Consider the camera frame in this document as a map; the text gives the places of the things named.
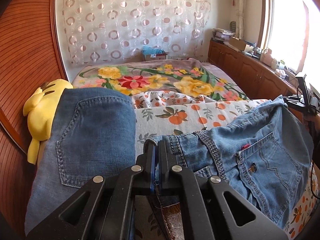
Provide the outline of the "light blue denim jeans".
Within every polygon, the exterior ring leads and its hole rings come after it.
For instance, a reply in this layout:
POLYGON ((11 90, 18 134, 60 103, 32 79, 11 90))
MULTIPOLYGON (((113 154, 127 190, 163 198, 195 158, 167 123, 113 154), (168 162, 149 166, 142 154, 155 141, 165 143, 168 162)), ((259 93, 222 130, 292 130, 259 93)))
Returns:
POLYGON ((280 228, 305 191, 313 153, 312 137, 282 96, 227 126, 151 138, 160 141, 178 165, 219 176, 280 228))

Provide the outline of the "wooden sideboard cabinet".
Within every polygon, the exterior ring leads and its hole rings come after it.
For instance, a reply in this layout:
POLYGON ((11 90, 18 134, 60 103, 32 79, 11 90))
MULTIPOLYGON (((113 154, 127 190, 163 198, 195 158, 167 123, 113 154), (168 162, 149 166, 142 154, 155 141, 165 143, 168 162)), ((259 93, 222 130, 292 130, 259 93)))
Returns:
POLYGON ((250 99, 273 100, 279 95, 297 93, 295 86, 269 66, 213 40, 209 44, 208 61, 224 71, 250 99))

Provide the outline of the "pink bottle on sideboard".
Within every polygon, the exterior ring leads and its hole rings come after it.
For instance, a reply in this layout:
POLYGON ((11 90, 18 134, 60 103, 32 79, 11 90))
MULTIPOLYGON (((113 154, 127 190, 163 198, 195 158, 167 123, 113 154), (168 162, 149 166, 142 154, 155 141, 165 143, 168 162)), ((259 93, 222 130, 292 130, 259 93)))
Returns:
POLYGON ((265 50, 261 53, 260 61, 261 61, 262 63, 264 63, 265 65, 267 65, 267 66, 270 67, 271 64, 272 64, 272 60, 273 60, 273 58, 272 58, 272 50, 269 49, 269 48, 265 49, 265 50))

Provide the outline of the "open cardboard box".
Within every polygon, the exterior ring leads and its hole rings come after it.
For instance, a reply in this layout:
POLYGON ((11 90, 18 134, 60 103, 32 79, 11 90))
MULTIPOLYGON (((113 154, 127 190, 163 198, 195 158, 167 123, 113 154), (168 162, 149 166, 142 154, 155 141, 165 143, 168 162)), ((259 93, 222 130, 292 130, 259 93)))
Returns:
POLYGON ((229 45, 243 52, 249 52, 253 50, 253 46, 246 41, 231 36, 228 41, 229 45))

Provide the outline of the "dark blue folded jeans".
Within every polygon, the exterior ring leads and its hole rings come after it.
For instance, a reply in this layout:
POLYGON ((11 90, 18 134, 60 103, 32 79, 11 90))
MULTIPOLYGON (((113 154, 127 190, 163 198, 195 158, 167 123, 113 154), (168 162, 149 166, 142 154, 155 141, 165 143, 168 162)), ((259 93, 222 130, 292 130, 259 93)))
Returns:
POLYGON ((95 176, 136 162, 136 115, 129 96, 106 88, 67 89, 54 116, 25 216, 30 232, 95 176))

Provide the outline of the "stack of papers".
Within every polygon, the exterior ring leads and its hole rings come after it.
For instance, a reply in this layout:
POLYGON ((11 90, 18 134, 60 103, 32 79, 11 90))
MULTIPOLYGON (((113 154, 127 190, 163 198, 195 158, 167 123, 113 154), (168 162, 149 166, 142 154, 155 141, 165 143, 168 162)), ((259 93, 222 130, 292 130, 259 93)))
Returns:
POLYGON ((219 42, 228 42, 231 37, 235 36, 234 32, 231 32, 225 29, 220 29, 220 28, 213 28, 212 33, 213 33, 213 39, 219 42))

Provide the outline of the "orange print bed sheet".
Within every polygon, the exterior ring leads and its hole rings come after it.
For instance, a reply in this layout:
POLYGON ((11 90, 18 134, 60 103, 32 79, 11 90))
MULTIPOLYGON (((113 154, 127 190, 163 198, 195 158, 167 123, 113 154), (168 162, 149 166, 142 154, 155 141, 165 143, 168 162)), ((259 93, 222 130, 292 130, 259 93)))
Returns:
MULTIPOLYGON (((143 153, 144 144, 159 135, 183 135, 214 127, 227 126, 236 118, 253 110, 265 99, 240 101, 212 101, 203 97, 196 103, 188 96, 174 92, 146 92, 137 95, 146 106, 137 109, 136 155, 143 153)), ((312 216, 316 206, 317 178, 310 164, 305 191, 290 213, 284 232, 288 239, 297 239, 312 216)))

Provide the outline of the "pink floral blanket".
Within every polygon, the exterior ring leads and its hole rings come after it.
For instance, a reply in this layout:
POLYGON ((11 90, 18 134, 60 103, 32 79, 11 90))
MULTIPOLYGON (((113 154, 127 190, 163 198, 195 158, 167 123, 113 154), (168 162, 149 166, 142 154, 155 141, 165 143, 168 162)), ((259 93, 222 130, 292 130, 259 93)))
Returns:
POLYGON ((155 60, 118 65, 87 66, 72 82, 75 88, 108 88, 125 95, 178 92, 192 98, 239 101, 248 97, 219 67, 196 59, 155 60))

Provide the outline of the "beige side curtain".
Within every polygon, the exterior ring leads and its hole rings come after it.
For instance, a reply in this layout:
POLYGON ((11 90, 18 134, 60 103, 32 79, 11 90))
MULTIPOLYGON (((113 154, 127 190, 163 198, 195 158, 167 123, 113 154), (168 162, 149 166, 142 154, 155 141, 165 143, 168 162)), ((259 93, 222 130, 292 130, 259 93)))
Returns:
POLYGON ((236 37, 245 39, 245 9, 246 0, 234 0, 236 13, 236 37))

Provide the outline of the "yellow plush toy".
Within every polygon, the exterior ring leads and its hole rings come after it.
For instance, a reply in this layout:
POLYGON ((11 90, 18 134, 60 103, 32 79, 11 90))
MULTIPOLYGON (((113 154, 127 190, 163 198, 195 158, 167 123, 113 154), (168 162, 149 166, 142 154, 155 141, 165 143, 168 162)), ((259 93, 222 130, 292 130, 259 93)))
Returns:
POLYGON ((29 163, 37 163, 40 142, 50 138, 53 119, 61 95, 65 89, 72 88, 73 85, 70 82, 57 79, 48 83, 44 88, 37 88, 25 102, 23 115, 27 117, 27 125, 32 137, 27 152, 29 163))

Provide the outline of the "cardboard box with blue items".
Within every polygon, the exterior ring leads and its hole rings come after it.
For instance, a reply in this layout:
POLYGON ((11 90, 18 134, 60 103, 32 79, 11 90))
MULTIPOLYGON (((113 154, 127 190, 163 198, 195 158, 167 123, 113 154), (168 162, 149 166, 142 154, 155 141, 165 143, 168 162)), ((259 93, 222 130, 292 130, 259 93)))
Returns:
POLYGON ((163 49, 144 46, 142 49, 144 61, 165 60, 167 53, 163 49))

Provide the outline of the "wooden louvered wardrobe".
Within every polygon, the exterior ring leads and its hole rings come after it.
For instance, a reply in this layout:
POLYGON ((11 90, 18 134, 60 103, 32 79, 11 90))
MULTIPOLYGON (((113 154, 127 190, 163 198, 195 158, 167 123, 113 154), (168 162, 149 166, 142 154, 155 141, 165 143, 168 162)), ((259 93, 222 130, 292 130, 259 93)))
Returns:
POLYGON ((43 83, 66 77, 57 47, 54 0, 2 0, 1 214, 2 230, 24 238, 36 166, 27 162, 31 136, 22 114, 43 83))

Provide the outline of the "circle pattern sheer curtain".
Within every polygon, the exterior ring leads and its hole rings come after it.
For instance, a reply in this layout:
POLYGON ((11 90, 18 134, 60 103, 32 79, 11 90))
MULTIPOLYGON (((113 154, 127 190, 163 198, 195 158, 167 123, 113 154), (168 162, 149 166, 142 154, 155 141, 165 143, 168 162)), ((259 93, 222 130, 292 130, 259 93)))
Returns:
POLYGON ((61 49, 73 67, 137 59, 144 49, 199 57, 210 0, 56 0, 61 49))

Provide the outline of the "window with wooden frame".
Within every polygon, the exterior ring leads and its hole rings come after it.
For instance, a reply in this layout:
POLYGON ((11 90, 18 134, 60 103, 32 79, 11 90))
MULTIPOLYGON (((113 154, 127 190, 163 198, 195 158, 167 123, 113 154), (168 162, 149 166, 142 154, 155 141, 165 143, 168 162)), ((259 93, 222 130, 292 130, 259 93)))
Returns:
POLYGON ((309 11, 303 0, 263 0, 259 37, 263 50, 294 74, 303 70, 309 41, 309 11))

